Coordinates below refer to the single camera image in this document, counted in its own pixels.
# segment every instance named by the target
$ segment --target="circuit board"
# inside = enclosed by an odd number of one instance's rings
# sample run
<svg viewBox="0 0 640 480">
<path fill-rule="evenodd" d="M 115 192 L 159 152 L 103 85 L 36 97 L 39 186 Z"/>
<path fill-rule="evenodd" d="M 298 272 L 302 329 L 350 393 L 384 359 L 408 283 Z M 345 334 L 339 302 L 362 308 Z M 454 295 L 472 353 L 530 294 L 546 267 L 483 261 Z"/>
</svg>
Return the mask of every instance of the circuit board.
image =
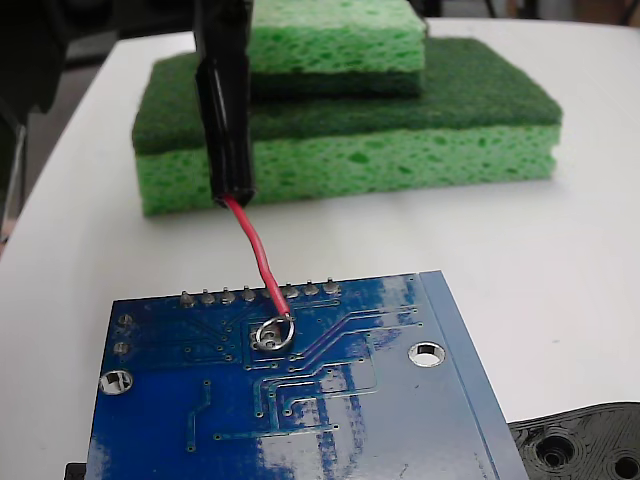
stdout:
<svg viewBox="0 0 640 480">
<path fill-rule="evenodd" d="M 283 289 L 115 302 L 86 478 L 527 478 L 441 273 Z"/>
</svg>

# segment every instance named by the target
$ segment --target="green sponge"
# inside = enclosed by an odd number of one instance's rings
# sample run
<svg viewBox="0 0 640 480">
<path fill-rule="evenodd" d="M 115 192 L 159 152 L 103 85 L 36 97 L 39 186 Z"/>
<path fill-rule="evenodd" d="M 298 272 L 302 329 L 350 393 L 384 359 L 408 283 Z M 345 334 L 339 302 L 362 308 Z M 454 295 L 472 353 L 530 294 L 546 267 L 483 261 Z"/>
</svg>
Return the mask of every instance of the green sponge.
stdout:
<svg viewBox="0 0 640 480">
<path fill-rule="evenodd" d="M 425 24 L 405 0 L 255 3 L 249 54 L 256 74 L 424 69 Z"/>
<path fill-rule="evenodd" d="M 406 0 L 256 2 L 252 97 L 416 97 L 425 31 Z"/>
<path fill-rule="evenodd" d="M 539 86 L 471 39 L 430 39 L 426 63 L 420 99 L 255 105 L 255 201 L 551 175 L 562 112 Z M 148 215 L 212 205 L 192 76 L 184 56 L 160 62 L 140 106 L 133 141 Z"/>
</svg>

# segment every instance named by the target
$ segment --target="mounting hole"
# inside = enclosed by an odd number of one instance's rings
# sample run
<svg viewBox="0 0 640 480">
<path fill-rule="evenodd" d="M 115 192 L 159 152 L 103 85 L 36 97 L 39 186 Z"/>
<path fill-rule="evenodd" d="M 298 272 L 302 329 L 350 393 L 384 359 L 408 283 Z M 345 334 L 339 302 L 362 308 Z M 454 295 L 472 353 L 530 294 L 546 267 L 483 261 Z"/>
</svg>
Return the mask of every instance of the mounting hole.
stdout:
<svg viewBox="0 0 640 480">
<path fill-rule="evenodd" d="M 409 359 L 419 367 L 437 367 L 444 357 L 444 348 L 437 343 L 417 343 L 409 349 Z"/>
<path fill-rule="evenodd" d="M 638 473 L 640 473 L 640 465 L 631 457 L 622 457 L 616 462 L 615 472 L 620 478 L 636 478 Z"/>
<path fill-rule="evenodd" d="M 568 464 L 575 455 L 573 444 L 566 438 L 552 435 L 536 447 L 538 459 L 547 467 L 559 468 Z"/>
<path fill-rule="evenodd" d="M 122 395 L 133 386 L 133 376 L 126 370 L 111 370 L 100 377 L 98 388 L 105 395 Z"/>
</svg>

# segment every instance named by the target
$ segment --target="black plastic part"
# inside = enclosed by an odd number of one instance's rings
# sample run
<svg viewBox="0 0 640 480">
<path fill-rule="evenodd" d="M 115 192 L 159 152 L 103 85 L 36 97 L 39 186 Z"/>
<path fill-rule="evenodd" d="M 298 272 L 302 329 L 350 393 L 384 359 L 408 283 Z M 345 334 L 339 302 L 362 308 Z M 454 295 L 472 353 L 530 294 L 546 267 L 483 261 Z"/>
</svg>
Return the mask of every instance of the black plastic part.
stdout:
<svg viewBox="0 0 640 480">
<path fill-rule="evenodd" d="M 416 13 L 422 17 L 441 17 L 443 0 L 409 0 Z"/>
<path fill-rule="evenodd" d="M 242 206 L 255 194 L 249 133 L 249 57 L 252 3 L 197 0 L 194 34 L 200 53 L 196 85 L 209 156 L 213 199 Z"/>
<path fill-rule="evenodd" d="M 67 468 L 64 471 L 64 480 L 84 480 L 86 473 L 86 463 L 67 463 Z"/>
<path fill-rule="evenodd" d="M 538 0 L 524 0 L 522 8 L 518 8 L 518 18 L 540 20 Z"/>
<path fill-rule="evenodd" d="M 66 45 L 47 15 L 35 0 L 0 2 L 0 98 L 21 125 L 51 107 L 64 65 Z"/>
<path fill-rule="evenodd" d="M 596 405 L 512 423 L 530 480 L 640 479 L 640 404 Z"/>
</svg>

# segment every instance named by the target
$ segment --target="white table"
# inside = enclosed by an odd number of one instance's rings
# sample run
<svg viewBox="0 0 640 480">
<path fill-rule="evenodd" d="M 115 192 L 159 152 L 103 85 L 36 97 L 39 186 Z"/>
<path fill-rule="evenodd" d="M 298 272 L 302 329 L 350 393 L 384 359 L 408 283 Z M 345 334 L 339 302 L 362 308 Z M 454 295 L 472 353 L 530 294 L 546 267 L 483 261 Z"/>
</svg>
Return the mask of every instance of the white table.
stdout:
<svg viewBox="0 0 640 480">
<path fill-rule="evenodd" d="M 442 269 L 508 421 L 640 401 L 640 33 L 434 21 L 477 37 L 565 111 L 548 182 L 249 210 L 280 282 Z M 154 60 L 189 34 L 118 44 L 0 261 L 0 478 L 84 461 L 111 302 L 260 285 L 230 213 L 144 219 L 130 132 Z"/>
</svg>

